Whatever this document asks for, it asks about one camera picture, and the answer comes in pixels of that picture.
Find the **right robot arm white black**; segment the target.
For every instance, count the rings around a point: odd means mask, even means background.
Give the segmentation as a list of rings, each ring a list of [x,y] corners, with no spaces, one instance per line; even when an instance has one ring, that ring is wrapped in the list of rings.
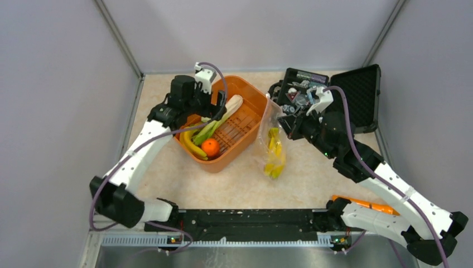
[[[448,264],[468,217],[432,203],[405,182],[370,146],[357,141],[347,112],[301,112],[278,122],[291,140],[305,139],[344,177],[382,198],[397,214],[389,216],[345,198],[328,208],[327,223],[334,230],[360,228],[392,240],[416,259],[432,266]]]

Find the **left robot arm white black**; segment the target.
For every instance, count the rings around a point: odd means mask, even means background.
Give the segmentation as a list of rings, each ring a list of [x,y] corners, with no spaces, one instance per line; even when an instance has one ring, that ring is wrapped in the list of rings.
[[[173,212],[170,202],[159,198],[141,200],[136,192],[164,145],[176,134],[190,132],[190,128],[184,128],[189,116],[203,116],[213,121],[222,119],[229,89],[225,78],[221,78],[223,89],[215,92],[214,78],[215,74],[207,69],[194,76],[175,76],[170,92],[163,102],[150,110],[128,151],[105,175],[92,178],[89,184],[93,199],[89,224],[93,230],[98,230],[93,223],[94,213],[127,228],[149,221],[157,221],[166,231],[178,226],[179,216]]]

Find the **green leafy vegetable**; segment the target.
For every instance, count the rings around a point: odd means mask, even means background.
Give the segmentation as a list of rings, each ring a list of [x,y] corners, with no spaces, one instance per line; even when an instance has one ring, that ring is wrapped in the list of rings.
[[[230,116],[224,115],[219,121],[212,121],[206,125],[196,136],[193,138],[193,143],[196,146],[200,146],[205,140],[212,138],[214,132],[223,124]]]

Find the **orange plastic basket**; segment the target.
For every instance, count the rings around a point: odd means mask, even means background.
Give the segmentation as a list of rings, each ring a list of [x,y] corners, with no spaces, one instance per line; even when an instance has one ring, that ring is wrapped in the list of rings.
[[[194,162],[209,173],[222,171],[255,141],[267,105],[267,97],[243,78],[228,75],[225,81],[228,85],[228,96],[231,98],[236,94],[241,95],[243,104],[213,135],[221,148],[219,156],[213,160],[200,160],[181,143],[179,134],[174,137]]]

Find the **clear zip top bag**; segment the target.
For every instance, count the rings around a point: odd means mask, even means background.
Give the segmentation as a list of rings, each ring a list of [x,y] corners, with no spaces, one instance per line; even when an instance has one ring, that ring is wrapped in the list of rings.
[[[252,160],[266,177],[276,180],[286,166],[286,134],[278,119],[283,116],[281,107],[266,94],[264,109],[254,141]]]

